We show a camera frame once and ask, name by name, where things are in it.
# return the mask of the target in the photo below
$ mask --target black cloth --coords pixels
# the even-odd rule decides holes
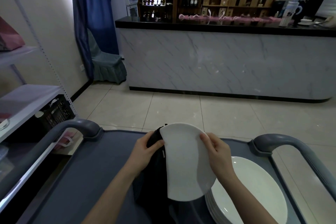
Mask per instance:
[[[159,128],[149,138],[147,147],[161,139]],[[153,224],[175,224],[169,214],[170,199],[167,192],[165,156],[165,147],[162,146],[153,154],[148,166],[133,181],[134,200],[146,210]]]

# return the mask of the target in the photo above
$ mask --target gray chair cover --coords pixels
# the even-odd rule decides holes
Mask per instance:
[[[119,55],[102,52],[88,29],[88,40],[93,62],[93,77],[95,81],[121,83],[126,80],[127,72]]]

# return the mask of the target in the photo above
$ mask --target gray cart handle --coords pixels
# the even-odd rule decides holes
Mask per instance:
[[[17,184],[20,178],[27,172],[27,170],[34,164],[34,162],[43,154],[52,142],[60,138],[62,133],[67,128],[75,128],[83,134],[86,140],[97,141],[103,129],[98,124],[90,120],[73,119],[66,120],[53,127],[26,156],[19,162],[19,164],[0,182],[0,201],[11,191]]]
[[[316,176],[336,201],[336,179],[331,172],[325,167],[321,160],[316,156],[312,149],[300,140],[281,134],[265,134],[256,137],[251,141],[259,152],[272,152],[275,148],[282,145],[291,145],[300,151],[303,158],[313,169]]]

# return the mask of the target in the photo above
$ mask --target bar counter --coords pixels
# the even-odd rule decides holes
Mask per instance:
[[[334,96],[336,30],[278,24],[115,22],[131,90],[310,103]]]

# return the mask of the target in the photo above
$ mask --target tiled floor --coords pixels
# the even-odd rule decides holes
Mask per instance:
[[[79,116],[106,130],[148,132],[185,122],[222,138],[250,141],[265,133],[294,136],[308,144],[336,177],[336,101],[302,104],[129,91],[127,83],[91,85],[74,105]],[[336,220],[336,203],[291,146],[273,153],[309,224]]]

